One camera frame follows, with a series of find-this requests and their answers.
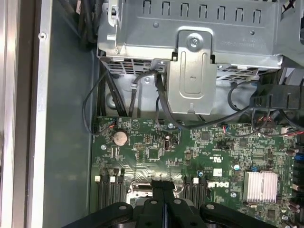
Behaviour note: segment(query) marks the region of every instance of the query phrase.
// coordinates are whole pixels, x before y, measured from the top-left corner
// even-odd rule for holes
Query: mounting screw
[[[287,221],[287,220],[289,220],[289,217],[286,216],[286,215],[283,215],[283,216],[282,216],[282,220]]]
[[[40,40],[44,40],[44,39],[47,38],[47,35],[46,35],[44,32],[40,32],[40,33],[38,34],[38,38],[39,38]]]
[[[207,204],[206,205],[207,209],[213,210],[215,207],[212,204]]]
[[[145,82],[145,84],[149,84],[149,83],[150,83],[150,78],[149,78],[149,77],[146,77],[146,78],[144,79],[144,82]]]
[[[194,48],[197,47],[198,43],[199,43],[199,40],[198,40],[197,38],[192,38],[192,39],[190,40],[190,45],[191,45],[192,47],[194,47]]]
[[[172,129],[174,125],[172,123],[168,123],[168,128]]]
[[[235,192],[232,192],[232,193],[230,194],[230,196],[231,196],[232,198],[235,198],[235,197],[237,196],[237,194],[236,194]]]
[[[175,200],[173,200],[173,203],[181,204],[181,200],[180,199],[175,199]]]

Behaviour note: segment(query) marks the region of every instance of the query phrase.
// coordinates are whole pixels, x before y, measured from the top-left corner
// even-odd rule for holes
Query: ventilation slot
[[[181,17],[188,17],[189,16],[189,4],[188,3],[182,3],[180,5],[180,16]]]
[[[219,6],[218,7],[218,20],[225,20],[226,17],[226,7]]]
[[[151,14],[151,1],[145,0],[142,4],[142,13],[143,14]]]
[[[243,8],[237,8],[236,9],[236,18],[235,18],[235,21],[242,22],[243,21],[243,13],[244,13]]]
[[[199,6],[199,18],[207,18],[207,5]]]
[[[253,23],[261,24],[261,11],[259,9],[253,12]]]
[[[161,14],[163,16],[170,16],[170,2],[169,1],[163,1],[161,5]]]

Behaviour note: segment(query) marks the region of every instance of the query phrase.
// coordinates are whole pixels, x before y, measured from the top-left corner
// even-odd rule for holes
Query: capacitor
[[[240,170],[240,165],[239,164],[233,164],[232,166],[231,166],[231,168],[233,168],[235,171],[238,171],[238,170]]]
[[[294,212],[294,213],[300,213],[300,209],[297,209],[297,208],[295,208],[295,207],[293,207],[293,206],[289,206],[289,209],[290,209],[292,212]]]
[[[293,223],[292,221],[290,221],[290,220],[288,220],[286,223],[287,223],[287,225],[289,225],[291,228],[298,228],[298,226],[297,226],[295,223]]]
[[[291,227],[289,225],[287,225],[285,222],[282,222],[281,228],[291,228]]]
[[[117,131],[114,135],[113,135],[113,142],[117,145],[117,146],[123,146],[127,143],[128,141],[128,135],[126,132],[123,131]]]
[[[299,204],[294,203],[292,201],[289,201],[289,205],[291,205],[291,206],[293,206],[294,208],[297,208],[297,209],[300,209],[300,207],[301,207]]]
[[[198,174],[199,177],[202,177],[204,175],[202,170],[197,170],[196,173]]]
[[[287,150],[287,151],[285,152],[285,154],[288,155],[288,156],[295,156],[295,155],[296,155],[296,152],[294,152],[293,150]]]

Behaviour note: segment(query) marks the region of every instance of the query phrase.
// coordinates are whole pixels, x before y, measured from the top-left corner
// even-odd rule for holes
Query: metal bracket
[[[167,75],[173,113],[210,114],[217,75],[217,66],[210,59],[211,40],[209,32],[179,32],[178,60],[170,63]]]
[[[116,33],[108,34],[107,40],[115,41],[115,51],[117,54],[120,53],[126,36],[126,26],[125,24],[125,12],[124,7],[126,7],[125,0],[109,0],[108,7],[108,22],[112,27],[116,27]]]

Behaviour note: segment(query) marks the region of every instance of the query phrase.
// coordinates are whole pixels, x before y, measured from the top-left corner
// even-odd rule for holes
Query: metal tab
[[[173,113],[210,114],[217,76],[210,59],[211,37],[209,32],[179,32],[178,60],[170,63],[167,75]]]

